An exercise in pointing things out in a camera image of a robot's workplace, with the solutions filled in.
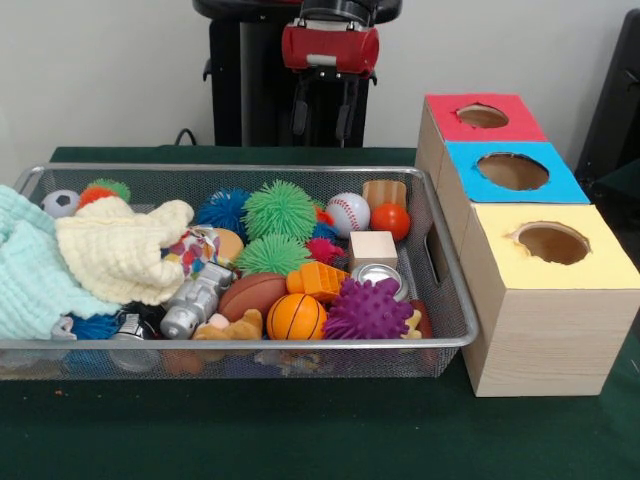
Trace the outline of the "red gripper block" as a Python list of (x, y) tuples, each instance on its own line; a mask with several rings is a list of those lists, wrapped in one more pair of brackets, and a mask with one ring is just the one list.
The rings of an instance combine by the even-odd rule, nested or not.
[[(284, 65), (294, 71), (316, 67), (332, 67), (338, 73), (370, 76), (374, 73), (380, 51), (380, 38), (375, 27), (349, 21), (295, 18), (284, 27), (281, 39)], [(350, 138), (357, 106), (359, 78), (343, 75), (343, 99), (336, 121), (336, 138)], [(294, 93), (291, 117), (292, 133), (304, 134), (307, 117), (307, 95), (311, 78), (300, 74)]]

